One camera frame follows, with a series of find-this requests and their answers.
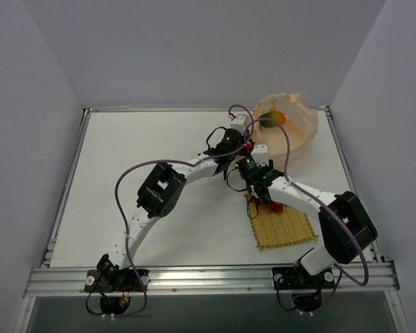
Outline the red fake cherry bunch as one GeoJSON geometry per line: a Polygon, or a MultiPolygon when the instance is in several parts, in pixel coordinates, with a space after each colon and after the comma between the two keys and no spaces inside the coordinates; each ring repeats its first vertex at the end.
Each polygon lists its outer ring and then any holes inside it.
{"type": "Polygon", "coordinates": [[[245,197],[247,199],[247,216],[250,219],[257,218],[259,215],[259,210],[266,210],[274,214],[282,213],[284,210],[284,205],[281,203],[275,203],[273,201],[264,203],[262,200],[255,198],[249,194],[247,194],[245,197]]]}

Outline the green orange fake mango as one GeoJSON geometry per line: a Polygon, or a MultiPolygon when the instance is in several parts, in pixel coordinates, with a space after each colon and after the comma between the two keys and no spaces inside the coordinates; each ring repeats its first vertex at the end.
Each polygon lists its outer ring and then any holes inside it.
{"type": "Polygon", "coordinates": [[[266,113],[263,113],[259,118],[259,125],[262,128],[274,128],[277,127],[277,124],[282,125],[286,122],[285,114],[274,108],[270,109],[266,113]]]}

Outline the translucent peach plastic bag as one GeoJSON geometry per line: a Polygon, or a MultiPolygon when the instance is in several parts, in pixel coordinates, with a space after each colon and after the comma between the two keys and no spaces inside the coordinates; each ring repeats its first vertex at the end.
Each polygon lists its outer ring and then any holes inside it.
{"type": "Polygon", "coordinates": [[[283,112],[286,122],[281,127],[274,128],[262,128],[259,122],[255,123],[252,141],[266,144],[269,159],[276,169],[282,170],[285,161],[291,162],[303,154],[317,134],[318,112],[303,103],[301,93],[281,92],[262,98],[254,108],[252,116],[259,119],[272,108],[283,112]]]}

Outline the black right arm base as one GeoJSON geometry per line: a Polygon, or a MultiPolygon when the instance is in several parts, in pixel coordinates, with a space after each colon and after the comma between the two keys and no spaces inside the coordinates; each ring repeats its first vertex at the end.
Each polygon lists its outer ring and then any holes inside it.
{"type": "Polygon", "coordinates": [[[336,291],[335,277],[330,268],[317,275],[309,275],[300,265],[272,268],[273,286],[279,306],[285,311],[299,311],[312,315],[324,304],[325,291],[336,291]],[[291,292],[291,306],[281,301],[282,291],[291,292]]]}

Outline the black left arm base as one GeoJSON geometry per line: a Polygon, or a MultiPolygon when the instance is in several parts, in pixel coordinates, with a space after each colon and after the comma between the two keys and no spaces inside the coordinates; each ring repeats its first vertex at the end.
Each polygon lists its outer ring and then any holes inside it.
{"type": "Polygon", "coordinates": [[[84,292],[87,294],[85,309],[92,316],[105,317],[129,317],[140,314],[146,308],[148,299],[146,295],[149,283],[150,271],[140,269],[137,271],[140,280],[132,268],[125,268],[115,273],[113,277],[109,274],[102,275],[98,270],[90,270],[85,278],[84,292]],[[140,308],[129,311],[131,297],[129,293],[141,292],[144,295],[144,303],[140,308]],[[98,309],[93,309],[90,304],[91,295],[100,296],[98,309]]]}

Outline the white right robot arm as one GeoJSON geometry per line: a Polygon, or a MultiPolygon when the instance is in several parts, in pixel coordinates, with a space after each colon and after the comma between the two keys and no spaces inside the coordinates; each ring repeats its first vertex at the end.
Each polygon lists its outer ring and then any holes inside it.
{"type": "Polygon", "coordinates": [[[251,156],[236,163],[247,191],[262,203],[281,203],[293,207],[320,222],[321,246],[315,247],[298,260],[294,278],[302,286],[312,285],[323,270],[335,266],[345,276],[341,265],[359,257],[363,280],[352,278],[360,286],[369,279],[367,260],[363,250],[378,236],[358,196],[350,191],[333,194],[318,190],[288,178],[286,173],[272,167],[259,166],[251,156]]]}

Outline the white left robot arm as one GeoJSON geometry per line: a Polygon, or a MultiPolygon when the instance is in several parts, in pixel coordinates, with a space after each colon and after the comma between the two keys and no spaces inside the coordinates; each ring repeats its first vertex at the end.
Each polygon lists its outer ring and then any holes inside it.
{"type": "Polygon", "coordinates": [[[253,129],[241,132],[226,128],[217,146],[208,148],[189,161],[165,159],[142,162],[119,176],[114,198],[125,230],[123,237],[98,262],[98,270],[103,271],[101,283],[104,286],[110,291],[118,291],[125,285],[126,274],[123,269],[134,266],[133,257],[146,235],[156,222],[172,212],[184,187],[202,178],[225,173],[236,156],[246,153],[245,146],[253,132],[253,129]],[[153,169],[138,189],[137,213],[129,221],[121,206],[119,187],[130,172],[148,165],[152,165],[153,169]]]}

